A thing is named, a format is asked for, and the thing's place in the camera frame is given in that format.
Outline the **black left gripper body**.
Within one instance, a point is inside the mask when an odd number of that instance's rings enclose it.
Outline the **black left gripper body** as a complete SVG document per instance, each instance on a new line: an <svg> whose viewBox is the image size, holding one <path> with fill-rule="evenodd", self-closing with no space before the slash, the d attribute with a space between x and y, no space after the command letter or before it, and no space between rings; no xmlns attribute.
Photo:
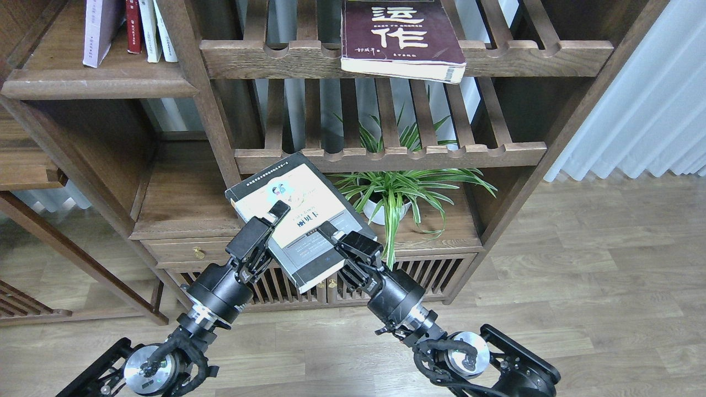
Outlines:
<svg viewBox="0 0 706 397"><path fill-rule="evenodd" d="M227 263L209 264L192 282L186 291L192 308L186 316L194 324L209 331L214 326L230 328L254 296L253 284L272 262L267 242L275 227L275 216L251 218L227 244Z"/></svg>

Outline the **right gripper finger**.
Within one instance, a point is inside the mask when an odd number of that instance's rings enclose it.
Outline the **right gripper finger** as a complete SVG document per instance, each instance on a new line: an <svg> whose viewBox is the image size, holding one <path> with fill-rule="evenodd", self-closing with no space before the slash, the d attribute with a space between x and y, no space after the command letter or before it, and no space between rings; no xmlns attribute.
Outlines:
<svg viewBox="0 0 706 397"><path fill-rule="evenodd" d="M325 221L321 223L320 226L316 228L316 231L333 246L336 246L338 241L340 241L340 239L342 239L344 236L344 232L340 231L335 226L333 226L330 221Z"/></svg>

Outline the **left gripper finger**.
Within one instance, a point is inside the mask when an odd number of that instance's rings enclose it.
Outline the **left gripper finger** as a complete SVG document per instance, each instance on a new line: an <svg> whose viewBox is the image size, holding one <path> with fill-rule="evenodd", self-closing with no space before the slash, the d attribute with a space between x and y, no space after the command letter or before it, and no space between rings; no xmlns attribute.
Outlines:
<svg viewBox="0 0 706 397"><path fill-rule="evenodd" d="M267 212L267 221L272 226L277 226L284 217L290 212L291 207L285 201L278 200Z"/></svg>

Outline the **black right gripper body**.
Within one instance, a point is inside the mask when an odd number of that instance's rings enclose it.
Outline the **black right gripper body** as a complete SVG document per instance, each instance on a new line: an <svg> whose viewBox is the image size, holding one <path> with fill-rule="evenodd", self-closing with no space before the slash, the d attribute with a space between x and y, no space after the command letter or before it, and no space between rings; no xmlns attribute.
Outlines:
<svg viewBox="0 0 706 397"><path fill-rule="evenodd" d="M334 232L334 249L345 261L339 276L351 291L368 294L368 309L383 322L380 336L423 336L428 331L428 311L422 300L425 289L401 270L382 264L383 247L358 232Z"/></svg>

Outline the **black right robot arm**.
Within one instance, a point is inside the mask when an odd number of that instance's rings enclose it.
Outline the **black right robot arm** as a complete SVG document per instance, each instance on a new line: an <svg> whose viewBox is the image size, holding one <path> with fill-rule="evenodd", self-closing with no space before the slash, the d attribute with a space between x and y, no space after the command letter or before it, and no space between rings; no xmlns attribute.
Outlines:
<svg viewBox="0 0 706 397"><path fill-rule="evenodd" d="M441 329L438 314L422 304L423 287L404 271L384 265L378 242L329 222L317 230L345 259L339 276L368 294L368 309L383 322L377 334L388 332L411 347L414 364L431 384L456 396L557 394L558 370L489 324L478 334Z"/></svg>

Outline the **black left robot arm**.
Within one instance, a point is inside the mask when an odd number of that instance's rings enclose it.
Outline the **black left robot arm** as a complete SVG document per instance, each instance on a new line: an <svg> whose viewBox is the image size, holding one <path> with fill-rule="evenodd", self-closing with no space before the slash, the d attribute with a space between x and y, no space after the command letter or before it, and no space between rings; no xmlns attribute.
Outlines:
<svg viewBox="0 0 706 397"><path fill-rule="evenodd" d="M266 243L290 211L278 201L261 218L251 218L227 244L224 265L210 264L187 288L191 310L162 344L131 346L120 339L60 391L60 396L114 396L124 386L138 395L182 396L216 377L205 350L215 329L231 324L254 296L254 283L272 261Z"/></svg>

